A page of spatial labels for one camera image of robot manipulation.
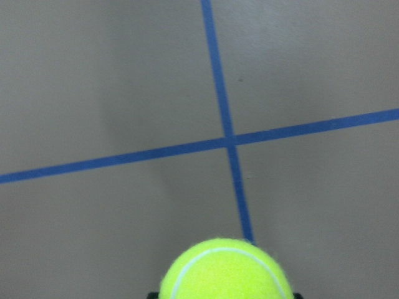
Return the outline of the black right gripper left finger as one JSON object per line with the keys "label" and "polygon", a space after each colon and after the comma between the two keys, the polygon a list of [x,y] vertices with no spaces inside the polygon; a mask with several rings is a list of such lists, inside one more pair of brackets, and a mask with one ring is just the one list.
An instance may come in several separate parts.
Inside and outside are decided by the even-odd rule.
{"label": "black right gripper left finger", "polygon": [[147,299],[159,299],[159,293],[158,292],[150,292],[147,295]]}

